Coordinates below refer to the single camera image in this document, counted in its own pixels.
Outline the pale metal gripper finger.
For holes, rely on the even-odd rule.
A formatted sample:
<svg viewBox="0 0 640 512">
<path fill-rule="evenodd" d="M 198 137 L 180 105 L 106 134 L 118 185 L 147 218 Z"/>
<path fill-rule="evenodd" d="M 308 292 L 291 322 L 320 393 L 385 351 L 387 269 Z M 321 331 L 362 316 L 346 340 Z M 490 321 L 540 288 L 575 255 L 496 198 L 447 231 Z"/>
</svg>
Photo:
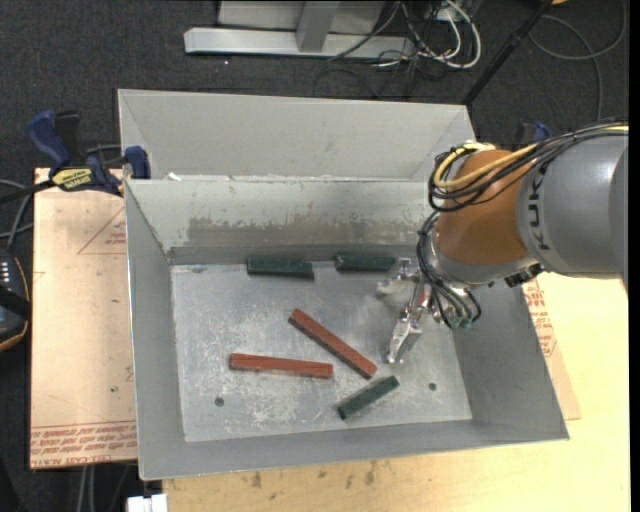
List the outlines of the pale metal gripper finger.
<svg viewBox="0 0 640 512">
<path fill-rule="evenodd" d="M 384 298 L 406 290 L 415 283 L 411 259 L 401 257 L 393 265 L 390 273 L 376 285 L 376 297 Z"/>
<path fill-rule="evenodd" d="M 424 313 L 422 307 L 406 308 L 398 317 L 392 331 L 391 340 L 386 352 L 386 362 L 402 364 L 404 356 L 413 347 L 419 335 L 422 334 L 421 318 Z"/>
</svg>

